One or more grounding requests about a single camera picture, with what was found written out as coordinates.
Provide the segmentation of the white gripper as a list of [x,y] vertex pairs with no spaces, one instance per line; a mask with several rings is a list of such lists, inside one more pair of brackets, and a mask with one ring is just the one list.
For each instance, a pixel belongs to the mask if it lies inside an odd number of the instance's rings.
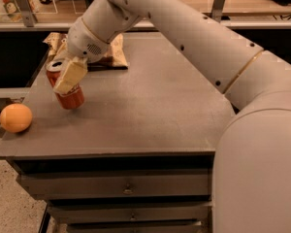
[[65,59],[53,90],[58,94],[67,94],[73,90],[87,74],[87,61],[99,61],[108,48],[109,45],[91,33],[79,17],[70,27],[67,41],[61,42],[53,58],[54,61]]

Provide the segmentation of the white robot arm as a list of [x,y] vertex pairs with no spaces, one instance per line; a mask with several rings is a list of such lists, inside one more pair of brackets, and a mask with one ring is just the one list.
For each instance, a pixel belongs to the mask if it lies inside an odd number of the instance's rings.
[[291,233],[291,65],[178,0],[94,0],[68,33],[69,92],[143,18],[239,109],[215,152],[213,233]]

